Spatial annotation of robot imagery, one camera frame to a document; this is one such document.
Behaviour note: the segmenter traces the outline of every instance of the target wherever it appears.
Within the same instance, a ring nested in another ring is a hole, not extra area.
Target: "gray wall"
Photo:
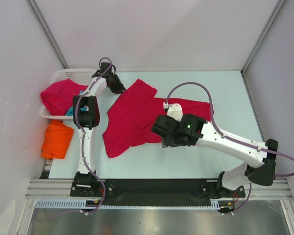
[[[42,169],[47,121],[38,114],[39,93],[59,69],[26,1],[0,0],[0,212],[14,201],[15,209],[6,214],[12,227],[20,219],[29,180]]]
[[[246,80],[265,138],[294,156],[294,0],[287,1]],[[291,161],[279,158],[276,172],[293,171]],[[294,177],[288,182],[294,196]]]

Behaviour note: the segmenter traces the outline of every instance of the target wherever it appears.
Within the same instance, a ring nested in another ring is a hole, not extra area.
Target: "blue cloth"
[[[86,111],[86,107],[81,108],[81,111]],[[69,110],[67,111],[67,113],[65,114],[65,116],[73,116],[73,106],[71,106],[69,108]]]

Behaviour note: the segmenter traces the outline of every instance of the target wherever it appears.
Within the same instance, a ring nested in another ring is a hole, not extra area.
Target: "metal corner post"
[[[35,16],[36,20],[38,21],[42,31],[44,32],[44,35],[46,36],[47,40],[49,41],[54,53],[56,54],[59,62],[61,63],[62,67],[64,69],[68,69],[69,65],[66,62],[66,60],[60,50],[60,47],[59,47],[58,43],[56,42],[51,30],[49,29],[49,26],[43,16],[42,12],[40,11],[36,1],[35,0],[26,0],[26,1],[28,3],[28,6],[31,9],[33,15]]]
[[[274,25],[274,23],[276,22],[276,19],[277,19],[278,15],[280,14],[280,12],[282,11],[286,2],[287,2],[287,0],[279,0],[278,3],[275,5],[275,8],[269,17],[269,19],[266,23],[266,26],[264,27],[263,31],[261,32],[261,34],[256,42],[256,45],[254,46],[246,63],[244,64],[244,67],[242,69],[242,74],[245,74],[246,71],[248,70],[251,62],[253,61],[253,59],[255,58],[257,52],[259,51],[261,45],[265,41],[265,38],[267,37],[267,35],[268,35],[269,31],[271,30],[272,26]]]

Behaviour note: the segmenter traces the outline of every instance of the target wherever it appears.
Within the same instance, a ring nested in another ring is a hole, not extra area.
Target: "white table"
[[[256,119],[239,71],[185,72],[119,72],[126,88],[138,78],[158,90],[156,97],[167,97],[176,85],[194,81],[210,91],[217,125],[223,130],[252,140],[261,140]],[[213,149],[192,147],[161,148],[161,144],[131,147],[116,158],[108,158],[102,134],[108,125],[107,111],[118,95],[106,89],[98,99],[100,124],[96,130],[95,161],[101,178],[217,178],[224,170],[231,170],[242,162]],[[203,89],[184,86],[171,97],[208,101]],[[72,179],[79,162],[79,137],[73,121],[65,121],[74,128],[74,136],[65,159],[54,159],[49,178]]]

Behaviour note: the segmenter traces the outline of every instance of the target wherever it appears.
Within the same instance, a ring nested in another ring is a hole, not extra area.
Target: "red t-shirt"
[[[119,96],[108,111],[109,123],[103,141],[109,158],[122,154],[129,147],[144,143],[159,143],[161,138],[150,130],[159,115],[166,115],[164,98],[155,98],[157,90],[138,79]],[[183,114],[193,114],[210,121],[207,102],[170,98],[169,104],[178,103]]]

